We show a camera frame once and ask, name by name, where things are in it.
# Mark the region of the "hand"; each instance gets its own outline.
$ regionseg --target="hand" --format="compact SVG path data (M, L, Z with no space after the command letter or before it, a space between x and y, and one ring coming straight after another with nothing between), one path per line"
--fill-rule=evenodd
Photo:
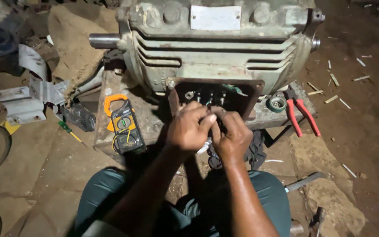
M211 127L213 132L213 146L223 165L232 166L243 163L243 156L252 140L252 131L246 127L245 122L237 112L217 113L226 127L224 134L220 131L218 123Z
M192 101L172 121L166 143L176 145L183 151L197 152L207 141L207 134L217 116L209 114L206 106Z

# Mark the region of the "clamp meter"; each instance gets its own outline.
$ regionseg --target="clamp meter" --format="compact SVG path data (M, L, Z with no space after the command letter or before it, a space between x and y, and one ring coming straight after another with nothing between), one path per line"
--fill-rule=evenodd
M124 104L121 108L110 114L115 133L112 141L113 150L118 154L124 154L125 152L139 154L145 152L146 145L138 126L134 109L131 106L131 101L125 95L107 97L105 99L105 112L109 111L110 102L114 100L124 100Z

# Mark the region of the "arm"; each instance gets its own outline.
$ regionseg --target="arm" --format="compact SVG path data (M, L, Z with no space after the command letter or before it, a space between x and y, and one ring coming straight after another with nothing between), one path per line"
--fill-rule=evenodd
M251 140L252 132L245 126L237 112L219 112L227 133L213 124L213 145L222 160L229 180L234 236L278 237L257 197L243 161L243 155Z
M191 102L172 121L166 146L104 221L130 236L150 236L168 186L179 166L207 140L216 121L200 103Z

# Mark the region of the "green screwdriver handle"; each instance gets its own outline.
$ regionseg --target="green screwdriver handle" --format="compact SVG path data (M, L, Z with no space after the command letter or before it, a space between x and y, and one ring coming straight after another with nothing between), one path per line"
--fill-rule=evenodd
M58 122L58 125L59 125L62 129L64 129L66 132L68 132L68 133L72 132L72 129L71 129L70 127L68 127L68 125L67 125L65 122L63 122L63 121L59 121L59 122Z

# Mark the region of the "pliers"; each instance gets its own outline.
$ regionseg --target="pliers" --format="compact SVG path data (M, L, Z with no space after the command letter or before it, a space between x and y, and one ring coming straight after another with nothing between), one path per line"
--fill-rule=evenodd
M303 116L308 119L308 122L311 125L311 128L313 129L315 136L320 137L321 133L317 127L317 124L315 123L313 116L304 106L304 100L298 99L298 96L296 95L292 86L289 85L288 89L285 92L283 92L283 94L286 97L286 103L287 103L286 109L287 109L288 118L292 122L292 125L295 128L295 132L298 135L298 137L302 137L302 131L295 117L294 106L296 106L298 110L303 114Z

